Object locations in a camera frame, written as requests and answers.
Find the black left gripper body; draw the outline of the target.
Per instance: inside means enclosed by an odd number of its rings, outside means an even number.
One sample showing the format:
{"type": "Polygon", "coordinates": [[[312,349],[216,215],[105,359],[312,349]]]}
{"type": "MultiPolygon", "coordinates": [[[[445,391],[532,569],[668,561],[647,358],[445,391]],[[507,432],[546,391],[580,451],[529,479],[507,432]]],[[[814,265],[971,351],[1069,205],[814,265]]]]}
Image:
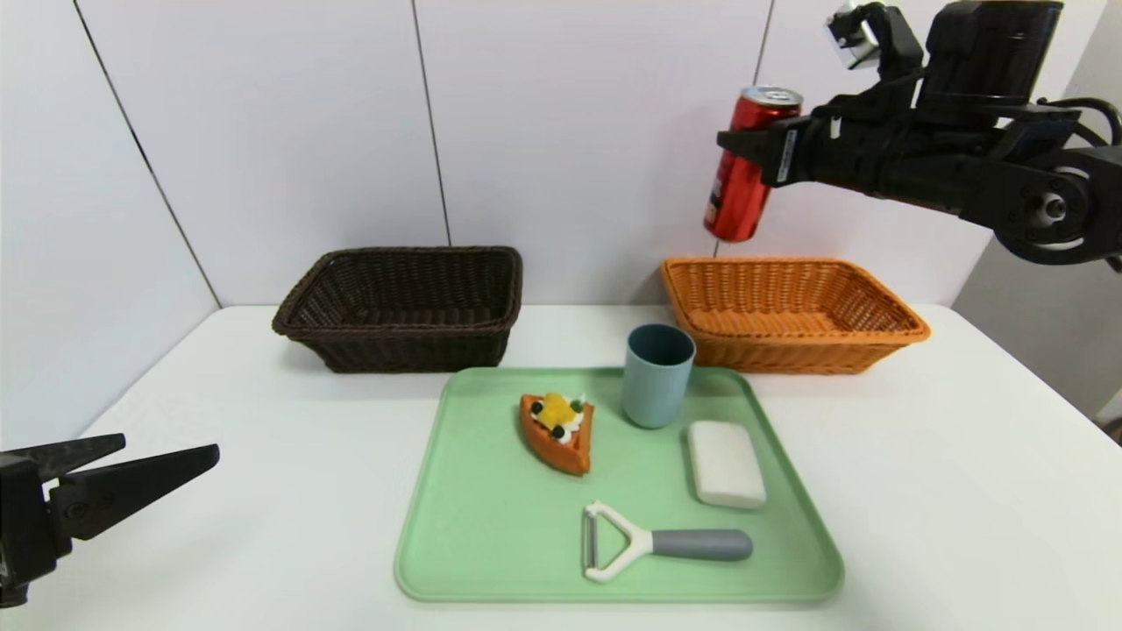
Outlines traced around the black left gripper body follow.
{"type": "Polygon", "coordinates": [[[31,459],[3,459],[3,609],[24,606],[33,582],[56,571],[59,557],[71,550],[71,545],[61,542],[56,520],[44,493],[45,483],[39,467],[31,459]]]}

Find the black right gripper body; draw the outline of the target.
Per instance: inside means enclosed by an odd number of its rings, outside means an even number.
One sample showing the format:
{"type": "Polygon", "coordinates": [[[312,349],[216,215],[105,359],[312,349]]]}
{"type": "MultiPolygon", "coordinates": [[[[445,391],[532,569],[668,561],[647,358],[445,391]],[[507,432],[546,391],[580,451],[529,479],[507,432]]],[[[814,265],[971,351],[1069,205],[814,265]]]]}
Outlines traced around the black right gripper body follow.
{"type": "Polygon", "coordinates": [[[785,188],[813,182],[888,196],[881,182],[886,139],[882,125],[850,118],[778,121],[767,129],[767,183],[785,188]]]}

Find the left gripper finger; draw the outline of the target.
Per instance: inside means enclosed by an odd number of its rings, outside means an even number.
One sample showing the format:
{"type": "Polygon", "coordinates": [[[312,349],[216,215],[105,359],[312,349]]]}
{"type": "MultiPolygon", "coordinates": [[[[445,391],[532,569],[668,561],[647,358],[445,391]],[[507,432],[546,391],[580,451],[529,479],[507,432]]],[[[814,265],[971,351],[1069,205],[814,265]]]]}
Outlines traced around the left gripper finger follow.
{"type": "Polygon", "coordinates": [[[31,477],[35,482],[49,482],[118,452],[126,443],[125,435],[104,435],[7,450],[1,452],[1,472],[3,477],[31,477]]]}
{"type": "Polygon", "coordinates": [[[61,538],[88,542],[217,467],[217,443],[94,470],[68,472],[50,491],[61,538]]]}

